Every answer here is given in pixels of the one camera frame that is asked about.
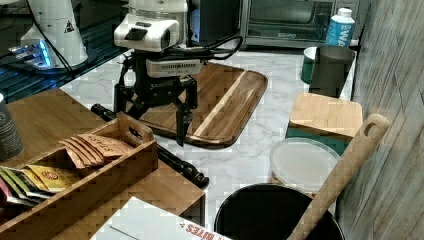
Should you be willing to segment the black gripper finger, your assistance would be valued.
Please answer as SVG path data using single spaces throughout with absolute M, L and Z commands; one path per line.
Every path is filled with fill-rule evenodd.
M 132 68 L 136 74 L 133 86 L 125 85 L 125 75 Z M 149 108 L 149 81 L 145 62 L 142 60 L 126 59 L 122 63 L 120 78 L 114 86 L 114 111 L 125 112 L 138 120 Z
M 193 120 L 192 109 L 196 109 L 197 104 L 193 101 L 184 102 L 178 105 L 176 112 L 176 141 L 179 146 L 184 145 L 184 139 L 188 131 L 188 127 Z

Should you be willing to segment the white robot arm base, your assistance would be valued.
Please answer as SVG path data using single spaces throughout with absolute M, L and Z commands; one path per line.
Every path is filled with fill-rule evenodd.
M 39 70 L 76 67 L 88 59 L 71 0 L 28 0 L 32 27 L 21 37 L 34 44 L 38 57 L 27 64 Z

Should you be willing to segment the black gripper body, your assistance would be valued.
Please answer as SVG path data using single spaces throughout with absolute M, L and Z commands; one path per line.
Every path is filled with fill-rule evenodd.
M 196 108 L 197 81 L 191 75 L 181 74 L 167 77 L 151 77 L 147 71 L 147 58 L 135 52 L 134 108 L 152 108 L 175 104 L 178 108 Z

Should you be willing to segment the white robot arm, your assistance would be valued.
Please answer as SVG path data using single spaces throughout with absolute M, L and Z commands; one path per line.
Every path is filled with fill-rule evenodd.
M 200 60 L 179 45 L 186 37 L 186 0 L 129 0 L 129 11 L 114 31 L 114 43 L 133 51 L 122 74 L 133 70 L 136 82 L 120 79 L 114 87 L 114 110 L 135 119 L 148 109 L 173 103 L 176 141 L 182 145 L 197 107 Z

